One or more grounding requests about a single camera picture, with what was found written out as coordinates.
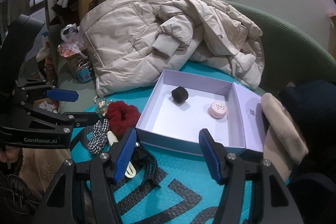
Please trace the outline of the black white gingham scrunchie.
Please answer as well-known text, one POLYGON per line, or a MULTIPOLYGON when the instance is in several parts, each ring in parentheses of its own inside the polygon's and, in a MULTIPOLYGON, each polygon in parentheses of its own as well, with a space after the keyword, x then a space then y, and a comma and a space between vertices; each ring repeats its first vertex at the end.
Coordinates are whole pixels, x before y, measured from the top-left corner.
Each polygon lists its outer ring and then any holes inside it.
POLYGON ((87 150, 91 154, 98 154, 103 150, 108 141, 107 137, 108 131, 109 131, 109 121, 106 118, 99 120, 93 126, 92 136, 87 143, 87 150))

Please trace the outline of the red fluffy scrunchie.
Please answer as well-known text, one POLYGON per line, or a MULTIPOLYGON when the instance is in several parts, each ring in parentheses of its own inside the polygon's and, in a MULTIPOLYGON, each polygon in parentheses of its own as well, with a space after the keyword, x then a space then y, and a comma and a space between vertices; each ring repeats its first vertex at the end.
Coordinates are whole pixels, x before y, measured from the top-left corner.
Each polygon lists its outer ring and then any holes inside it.
POLYGON ((135 128, 141 114, 134 105, 114 101, 108 105, 106 116, 110 130, 121 140, 128 128, 135 128))

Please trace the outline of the blue label glass jar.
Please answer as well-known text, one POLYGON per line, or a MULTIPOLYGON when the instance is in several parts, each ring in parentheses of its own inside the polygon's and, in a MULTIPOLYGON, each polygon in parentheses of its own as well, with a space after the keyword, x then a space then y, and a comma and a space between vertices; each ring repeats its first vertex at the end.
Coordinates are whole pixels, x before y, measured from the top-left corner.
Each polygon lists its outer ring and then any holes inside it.
POLYGON ((93 79, 93 67, 90 59, 81 59, 75 64, 76 77, 80 83, 93 79))

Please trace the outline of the black claw hair clip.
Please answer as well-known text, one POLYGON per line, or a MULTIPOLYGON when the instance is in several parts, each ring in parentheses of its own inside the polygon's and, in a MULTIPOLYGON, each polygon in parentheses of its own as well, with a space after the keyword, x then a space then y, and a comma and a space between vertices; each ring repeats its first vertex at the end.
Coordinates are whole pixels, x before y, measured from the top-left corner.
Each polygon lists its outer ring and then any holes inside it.
POLYGON ((141 190, 143 190, 146 185, 153 185, 157 188, 161 187, 159 182, 157 182, 157 160, 148 150, 143 148, 138 141, 135 143, 131 160, 135 162, 136 165, 142 165, 144 167, 143 180, 140 184, 141 190))

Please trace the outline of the beige folded cloth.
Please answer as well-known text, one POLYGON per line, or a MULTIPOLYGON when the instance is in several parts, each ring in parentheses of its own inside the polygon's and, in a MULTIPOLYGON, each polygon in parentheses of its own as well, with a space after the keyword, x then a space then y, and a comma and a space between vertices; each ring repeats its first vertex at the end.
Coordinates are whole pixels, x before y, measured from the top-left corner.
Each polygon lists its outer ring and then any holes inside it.
POLYGON ((298 125, 275 96, 270 93, 262 95, 261 108, 269 123, 263 158, 270 160, 286 181, 293 169, 308 155, 309 149, 298 125))

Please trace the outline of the white plastic bag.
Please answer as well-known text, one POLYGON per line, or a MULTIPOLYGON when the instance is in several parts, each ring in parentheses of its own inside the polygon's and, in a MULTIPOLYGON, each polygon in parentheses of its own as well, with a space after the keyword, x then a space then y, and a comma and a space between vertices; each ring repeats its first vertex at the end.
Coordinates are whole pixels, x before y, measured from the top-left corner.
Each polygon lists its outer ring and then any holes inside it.
POLYGON ((58 50, 71 49, 74 51, 80 50, 79 30, 76 23, 66 25, 60 31, 62 42, 58 46, 58 50))

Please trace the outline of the teal bubble mailer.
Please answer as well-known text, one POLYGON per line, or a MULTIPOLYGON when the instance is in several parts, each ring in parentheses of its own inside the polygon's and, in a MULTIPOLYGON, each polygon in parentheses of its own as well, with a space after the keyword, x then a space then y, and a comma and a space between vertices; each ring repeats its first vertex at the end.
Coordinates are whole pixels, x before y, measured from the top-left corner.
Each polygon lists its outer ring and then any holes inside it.
MULTIPOLYGON (((230 83, 232 78, 195 63, 181 71, 230 83)), ((112 100, 136 106, 142 113, 154 87, 139 88, 112 95, 112 100)), ((132 179, 114 187, 114 197, 124 223, 211 223, 221 199, 223 187, 210 176, 202 155, 171 151, 142 144, 157 160, 160 188, 140 184, 144 169, 137 168, 132 179)))

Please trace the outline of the beige puffer jacket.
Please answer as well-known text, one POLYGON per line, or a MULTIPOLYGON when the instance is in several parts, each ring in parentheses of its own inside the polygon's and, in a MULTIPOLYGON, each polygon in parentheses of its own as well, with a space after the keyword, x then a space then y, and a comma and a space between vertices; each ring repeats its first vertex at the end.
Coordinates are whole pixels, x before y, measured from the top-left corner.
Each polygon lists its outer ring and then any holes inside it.
POLYGON ((106 0, 80 22, 101 97, 150 86, 187 61, 254 90, 265 65, 262 34, 222 0, 106 0))

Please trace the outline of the dark navy garment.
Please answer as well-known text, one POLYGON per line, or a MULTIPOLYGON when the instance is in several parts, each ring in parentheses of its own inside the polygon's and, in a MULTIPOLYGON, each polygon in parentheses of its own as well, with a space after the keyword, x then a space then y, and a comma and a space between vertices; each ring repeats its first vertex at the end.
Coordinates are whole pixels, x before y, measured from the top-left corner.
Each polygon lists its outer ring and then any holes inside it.
POLYGON ((309 150, 293 169, 288 189, 304 223, 335 223, 335 83, 316 80, 278 96, 309 150))

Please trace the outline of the lavender cardboard box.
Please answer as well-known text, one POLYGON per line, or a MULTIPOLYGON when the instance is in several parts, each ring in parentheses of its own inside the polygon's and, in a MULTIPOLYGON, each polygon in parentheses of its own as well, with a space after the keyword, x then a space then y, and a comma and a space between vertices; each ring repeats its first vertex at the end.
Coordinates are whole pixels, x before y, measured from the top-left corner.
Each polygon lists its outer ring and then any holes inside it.
POLYGON ((262 159, 266 130, 258 94, 237 83, 165 69, 136 125, 140 142, 200 156, 204 128, 228 152, 262 159), (227 107, 222 119, 209 114, 215 101, 227 107))

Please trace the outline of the pink round cosmetic jar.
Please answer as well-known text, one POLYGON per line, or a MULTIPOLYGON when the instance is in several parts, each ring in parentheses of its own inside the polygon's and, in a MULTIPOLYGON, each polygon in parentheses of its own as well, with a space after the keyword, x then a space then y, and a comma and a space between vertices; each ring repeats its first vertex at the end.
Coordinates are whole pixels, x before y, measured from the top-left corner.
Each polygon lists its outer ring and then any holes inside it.
POLYGON ((209 106, 209 114, 215 119, 222 119, 227 113, 227 107, 223 102, 215 101, 209 106))

